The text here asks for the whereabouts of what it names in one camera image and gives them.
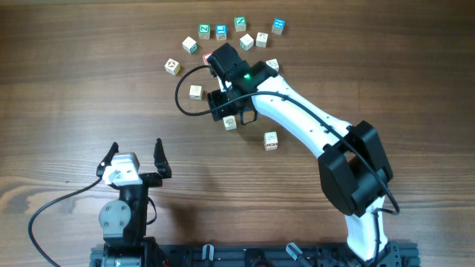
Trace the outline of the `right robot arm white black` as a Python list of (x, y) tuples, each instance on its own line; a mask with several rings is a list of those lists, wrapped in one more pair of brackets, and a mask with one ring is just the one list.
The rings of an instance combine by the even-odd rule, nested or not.
[(322, 111), (267, 63), (249, 65), (228, 43), (206, 61), (220, 83), (208, 95), (213, 118), (253, 111), (301, 141), (318, 160), (324, 195), (345, 216), (349, 249), (361, 261), (378, 264), (387, 245), (384, 201), (392, 202), (391, 214), (398, 214), (399, 207), (387, 185), (393, 172), (376, 129), (366, 121), (351, 125)]

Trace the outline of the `white block leaf picture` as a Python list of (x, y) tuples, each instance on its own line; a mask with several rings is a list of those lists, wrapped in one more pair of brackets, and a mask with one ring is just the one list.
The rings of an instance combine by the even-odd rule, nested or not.
[(234, 130), (237, 128), (237, 123), (234, 116), (223, 117), (223, 124), (227, 131)]

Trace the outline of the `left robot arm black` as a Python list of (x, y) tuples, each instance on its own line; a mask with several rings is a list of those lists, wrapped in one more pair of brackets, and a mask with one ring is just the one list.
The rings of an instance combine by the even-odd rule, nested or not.
[(148, 196), (150, 188), (163, 185), (171, 177), (171, 167), (164, 153), (163, 143), (154, 146), (154, 166), (151, 173), (140, 173), (140, 163), (133, 152), (120, 153), (114, 143), (96, 169), (104, 183), (119, 192), (117, 200), (106, 203), (99, 213), (105, 244), (91, 251), (90, 266), (94, 267), (152, 267), (169, 266), (169, 260), (153, 237), (146, 236), (147, 208), (154, 205)]

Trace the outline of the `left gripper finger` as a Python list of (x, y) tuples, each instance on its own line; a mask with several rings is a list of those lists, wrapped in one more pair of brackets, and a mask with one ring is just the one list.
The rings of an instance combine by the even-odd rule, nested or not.
[(171, 167), (166, 159), (161, 138), (157, 138), (154, 146), (154, 166), (163, 179), (171, 178)]
[(100, 162), (100, 164), (96, 168), (96, 175), (98, 177), (102, 177), (103, 174), (105, 173), (105, 169), (108, 166), (111, 166), (111, 160), (113, 159), (114, 154), (119, 152), (119, 146), (116, 142), (114, 142), (103, 160)]

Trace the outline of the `white block red side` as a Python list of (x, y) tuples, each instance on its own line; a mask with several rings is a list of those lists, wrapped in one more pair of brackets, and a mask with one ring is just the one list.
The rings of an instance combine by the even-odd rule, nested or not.
[(275, 146), (278, 144), (278, 136), (275, 131), (267, 132), (264, 134), (264, 145), (267, 146)]

